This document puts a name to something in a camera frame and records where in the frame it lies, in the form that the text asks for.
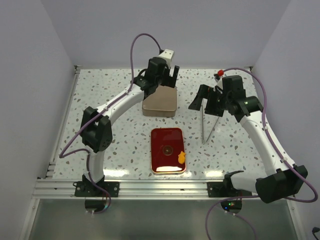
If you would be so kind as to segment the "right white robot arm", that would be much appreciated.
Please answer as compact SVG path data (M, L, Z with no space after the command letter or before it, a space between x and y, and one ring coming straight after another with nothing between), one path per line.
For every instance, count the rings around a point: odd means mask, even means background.
M206 99L205 114L216 117L228 112L245 129L261 157L265 177L243 170L225 174L223 192L235 196L240 190L258 194L264 203L271 203L299 192L308 176L304 165L296 165L286 153L273 130L263 119L263 105L256 96L247 96L239 75L223 77L215 87L199 86L190 110L199 111Z

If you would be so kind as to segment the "metal tongs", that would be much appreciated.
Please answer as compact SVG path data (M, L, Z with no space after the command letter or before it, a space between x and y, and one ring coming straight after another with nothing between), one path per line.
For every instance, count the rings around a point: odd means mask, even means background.
M206 120L205 118L205 108L203 105L200 107L201 116L201 143L203 145L207 144L210 140L215 128L220 120L219 116L215 116L213 122Z

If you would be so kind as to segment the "gold tin lid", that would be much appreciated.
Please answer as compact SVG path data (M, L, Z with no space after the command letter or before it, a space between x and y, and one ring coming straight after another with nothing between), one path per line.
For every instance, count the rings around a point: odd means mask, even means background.
M173 110L178 108L177 88L159 86L155 93L142 101L142 108L151 110Z

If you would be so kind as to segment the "gold cookie tin box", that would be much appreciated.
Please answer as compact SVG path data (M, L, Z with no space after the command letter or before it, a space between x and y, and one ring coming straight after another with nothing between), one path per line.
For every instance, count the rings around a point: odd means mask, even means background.
M177 109L147 109L142 107L142 114L145 117L165 117L171 118L176 115Z

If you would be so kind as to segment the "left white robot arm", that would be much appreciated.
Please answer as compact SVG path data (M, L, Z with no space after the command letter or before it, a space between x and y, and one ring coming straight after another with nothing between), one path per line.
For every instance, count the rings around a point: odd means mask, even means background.
M179 66L170 68L168 60L153 57L125 90L104 105L84 110L80 136L88 155L82 180L74 183L76 197L113 195L104 175L105 151L113 141L112 125L131 107L154 94L159 86L174 88L179 70Z

